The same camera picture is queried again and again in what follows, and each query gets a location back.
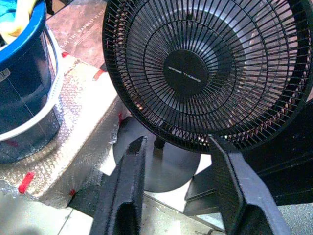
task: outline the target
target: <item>black fan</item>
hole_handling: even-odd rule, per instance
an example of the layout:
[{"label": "black fan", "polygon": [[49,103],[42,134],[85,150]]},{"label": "black fan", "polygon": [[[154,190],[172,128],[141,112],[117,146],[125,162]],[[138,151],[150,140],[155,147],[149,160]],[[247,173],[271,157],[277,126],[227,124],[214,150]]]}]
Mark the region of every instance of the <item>black fan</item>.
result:
[{"label": "black fan", "polygon": [[[311,40],[310,0],[111,0],[103,27],[108,71],[128,109],[158,136],[150,155],[173,158],[163,176],[166,161],[153,158],[151,180],[179,181],[146,189],[185,183],[200,158],[188,151],[209,153],[212,134],[243,152],[278,135],[309,97]],[[114,154],[154,136],[147,132],[129,119]],[[159,138],[170,143],[164,151]]]}]

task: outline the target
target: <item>fan base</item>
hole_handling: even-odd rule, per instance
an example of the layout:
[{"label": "fan base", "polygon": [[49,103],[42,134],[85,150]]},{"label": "fan base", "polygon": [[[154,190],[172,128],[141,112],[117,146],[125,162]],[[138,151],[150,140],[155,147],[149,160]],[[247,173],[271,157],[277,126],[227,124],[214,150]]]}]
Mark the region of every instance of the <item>fan base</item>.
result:
[{"label": "fan base", "polygon": [[156,148],[157,137],[133,117],[127,117],[117,133],[117,143],[113,147],[116,163],[121,160],[128,145],[141,136],[148,138],[144,186],[146,191],[172,191],[186,184],[194,176],[200,162],[200,154],[169,143],[165,143],[163,149]]}]

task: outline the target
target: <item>bucket rim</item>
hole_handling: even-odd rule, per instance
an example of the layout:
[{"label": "bucket rim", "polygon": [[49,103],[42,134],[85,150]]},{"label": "bucket rim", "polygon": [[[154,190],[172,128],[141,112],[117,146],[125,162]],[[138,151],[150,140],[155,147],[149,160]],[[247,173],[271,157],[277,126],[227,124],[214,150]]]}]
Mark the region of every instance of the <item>bucket rim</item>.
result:
[{"label": "bucket rim", "polygon": [[25,30],[11,44],[0,51],[0,72],[10,67],[29,51],[34,40],[43,33],[45,18],[45,1],[39,0]]}]

